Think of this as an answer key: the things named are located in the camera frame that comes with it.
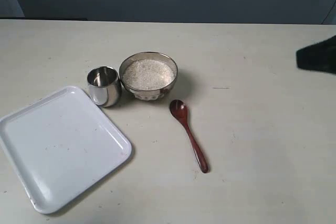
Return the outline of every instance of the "spoon handle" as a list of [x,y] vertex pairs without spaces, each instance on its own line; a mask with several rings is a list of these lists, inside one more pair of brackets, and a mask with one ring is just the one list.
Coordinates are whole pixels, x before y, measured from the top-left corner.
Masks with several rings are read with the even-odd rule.
[[203,154],[201,148],[199,147],[198,143],[196,142],[196,140],[195,140],[195,138],[194,138],[193,134],[191,133],[191,130],[189,129],[188,126],[185,126],[185,130],[187,131],[187,134],[189,136],[191,145],[193,147],[193,150],[194,150],[198,165],[201,168],[201,171],[203,173],[207,173],[208,172],[208,164],[205,160],[205,157],[204,157],[204,154]]

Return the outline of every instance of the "white tray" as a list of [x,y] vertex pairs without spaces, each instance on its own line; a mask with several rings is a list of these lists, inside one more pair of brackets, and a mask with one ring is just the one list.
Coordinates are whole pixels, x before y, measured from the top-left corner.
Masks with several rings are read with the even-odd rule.
[[78,87],[0,119],[0,143],[34,208],[57,211],[131,155],[127,138]]

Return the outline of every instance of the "bowl rim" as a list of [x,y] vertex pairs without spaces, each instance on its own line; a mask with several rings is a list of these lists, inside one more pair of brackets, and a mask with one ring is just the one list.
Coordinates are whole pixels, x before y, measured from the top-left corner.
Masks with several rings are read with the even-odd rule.
[[[134,56],[136,56],[136,55],[140,55],[140,54],[159,54],[159,55],[162,55],[162,56],[164,56],[164,57],[167,57],[167,58],[168,58],[169,60],[171,60],[171,61],[174,63],[174,65],[176,66],[176,75],[175,75],[174,79],[173,79],[169,84],[167,84],[166,86],[164,86],[164,87],[162,87],[162,88],[159,88],[159,89],[150,89],[150,90],[136,89],[136,88],[134,88],[134,87],[128,85],[127,83],[125,83],[125,82],[123,81],[123,75],[122,75],[122,76],[120,75],[120,68],[121,68],[121,66],[122,66],[123,63],[124,63],[125,61],[127,61],[128,59],[130,59],[130,58],[132,58],[132,57],[134,57]],[[133,55],[127,57],[126,59],[124,59],[123,62],[121,63],[121,65],[120,65],[120,67],[119,67],[119,78],[120,78],[121,83],[122,83],[124,86],[127,86],[129,89],[132,89],[132,90],[134,90],[134,91],[139,91],[139,92],[153,92],[153,91],[160,91],[160,90],[162,90],[162,89],[165,89],[166,87],[168,87],[169,85],[171,85],[172,83],[174,83],[174,82],[176,81],[176,78],[177,78],[177,74],[178,74],[178,73],[179,73],[179,68],[178,68],[176,62],[175,62],[170,56],[165,55],[165,54],[163,54],[163,53],[161,53],[161,52],[152,52],[152,51],[137,52],[136,54],[133,54]]]

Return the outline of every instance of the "white rice grains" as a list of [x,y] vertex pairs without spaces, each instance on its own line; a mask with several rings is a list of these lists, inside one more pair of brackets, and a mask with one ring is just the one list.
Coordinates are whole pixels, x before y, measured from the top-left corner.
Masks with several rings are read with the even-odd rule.
[[126,68],[122,80],[135,89],[155,90],[171,83],[174,72],[157,60],[137,60]]

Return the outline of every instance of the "white table surface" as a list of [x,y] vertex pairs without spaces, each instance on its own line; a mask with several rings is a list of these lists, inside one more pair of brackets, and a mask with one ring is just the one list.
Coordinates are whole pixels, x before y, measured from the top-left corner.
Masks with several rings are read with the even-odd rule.
[[[0,116],[141,51],[180,69],[157,102],[103,109],[135,153],[53,215],[36,212],[0,151],[0,223],[336,223],[336,76],[296,67],[336,26],[0,20]],[[172,99],[191,108],[202,174]]]

